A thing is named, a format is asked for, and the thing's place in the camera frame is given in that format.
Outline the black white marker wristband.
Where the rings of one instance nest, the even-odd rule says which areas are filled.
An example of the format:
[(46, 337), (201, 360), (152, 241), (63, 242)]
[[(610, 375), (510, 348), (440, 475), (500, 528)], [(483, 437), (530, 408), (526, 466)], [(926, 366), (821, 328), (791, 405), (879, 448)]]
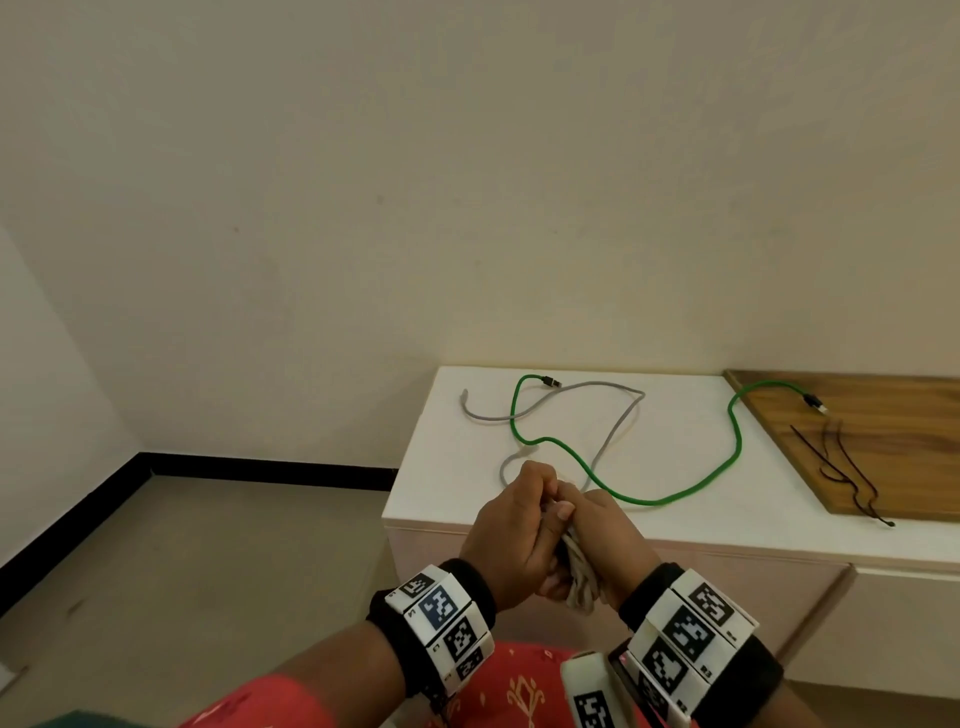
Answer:
[(749, 728), (783, 682), (757, 621), (692, 569), (658, 565), (618, 615), (607, 661), (650, 728)]
[(479, 571), (462, 559), (429, 564), (374, 594), (366, 620), (399, 662), (408, 698), (445, 707), (494, 654), (497, 604)]

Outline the wooden board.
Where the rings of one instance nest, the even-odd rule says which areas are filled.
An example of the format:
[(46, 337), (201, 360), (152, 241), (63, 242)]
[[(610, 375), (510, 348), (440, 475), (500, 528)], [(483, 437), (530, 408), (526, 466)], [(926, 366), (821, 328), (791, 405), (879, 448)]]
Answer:
[(960, 376), (730, 370), (833, 515), (960, 523)]

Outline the person's right forearm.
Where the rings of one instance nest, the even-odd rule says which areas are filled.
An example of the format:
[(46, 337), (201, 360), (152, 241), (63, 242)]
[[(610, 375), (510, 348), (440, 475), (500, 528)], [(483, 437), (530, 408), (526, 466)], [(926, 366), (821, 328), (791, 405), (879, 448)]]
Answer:
[(749, 728), (817, 728), (817, 715), (798, 697), (786, 681), (780, 681)]

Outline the white cabinet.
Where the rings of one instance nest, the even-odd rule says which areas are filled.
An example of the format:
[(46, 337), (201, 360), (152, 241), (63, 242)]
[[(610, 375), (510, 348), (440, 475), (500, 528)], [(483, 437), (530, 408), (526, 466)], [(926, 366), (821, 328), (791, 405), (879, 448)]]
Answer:
[[(455, 556), (500, 491), (518, 443), (505, 422), (523, 370), (440, 367), (382, 514), (397, 575)], [(733, 395), (715, 375), (550, 371), (566, 385), (613, 381), (646, 397), (599, 464), (615, 491), (657, 500), (695, 484), (734, 450)], [(557, 394), (518, 423), (593, 456), (630, 394)], [(744, 404), (737, 462), (703, 491), (657, 509), (624, 506), (661, 557), (693, 568), (759, 621), (757, 635), (828, 725), (960, 728), (960, 524), (830, 514)], [(600, 604), (591, 616), (533, 598), (496, 636), (571, 649), (627, 637)]]

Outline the person's left hand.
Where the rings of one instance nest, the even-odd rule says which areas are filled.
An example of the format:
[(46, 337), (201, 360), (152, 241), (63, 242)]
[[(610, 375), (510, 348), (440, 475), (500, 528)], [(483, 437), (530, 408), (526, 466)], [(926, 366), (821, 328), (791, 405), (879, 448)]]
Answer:
[(542, 514), (543, 504), (559, 501), (558, 481), (554, 467), (526, 461), (466, 536), (460, 558), (483, 578), (498, 612), (532, 596), (564, 601), (570, 593), (570, 569), (557, 556), (570, 523)]

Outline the person's right hand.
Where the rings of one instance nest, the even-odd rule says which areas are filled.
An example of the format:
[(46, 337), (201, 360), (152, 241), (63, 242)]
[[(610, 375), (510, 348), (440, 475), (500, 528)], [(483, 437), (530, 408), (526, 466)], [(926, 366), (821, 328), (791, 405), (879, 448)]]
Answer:
[(609, 515), (578, 514), (575, 510), (569, 525), (585, 560), (600, 579), (606, 603), (618, 611), (662, 560), (615, 501), (617, 511)]

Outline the red patterned garment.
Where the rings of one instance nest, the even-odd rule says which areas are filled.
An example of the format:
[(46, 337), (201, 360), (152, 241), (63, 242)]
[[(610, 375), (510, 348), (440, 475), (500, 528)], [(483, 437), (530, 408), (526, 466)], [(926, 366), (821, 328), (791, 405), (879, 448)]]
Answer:
[[(574, 728), (561, 676), (568, 649), (498, 641), (442, 714), (404, 728)], [(347, 728), (305, 686), (280, 674), (241, 685), (177, 728)]]

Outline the person's left forearm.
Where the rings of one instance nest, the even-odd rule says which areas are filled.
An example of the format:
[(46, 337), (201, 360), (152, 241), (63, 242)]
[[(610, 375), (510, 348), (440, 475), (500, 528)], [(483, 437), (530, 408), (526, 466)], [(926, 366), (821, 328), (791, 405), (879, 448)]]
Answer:
[(256, 680), (231, 728), (378, 728), (405, 699), (397, 654), (363, 621)]

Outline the black baseboard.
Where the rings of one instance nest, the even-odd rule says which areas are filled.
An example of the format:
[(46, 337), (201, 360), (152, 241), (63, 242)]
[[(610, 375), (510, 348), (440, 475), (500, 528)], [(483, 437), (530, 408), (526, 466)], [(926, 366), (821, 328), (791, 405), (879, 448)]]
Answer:
[(396, 467), (142, 451), (0, 565), (0, 618), (153, 477), (226, 480), (388, 493)]

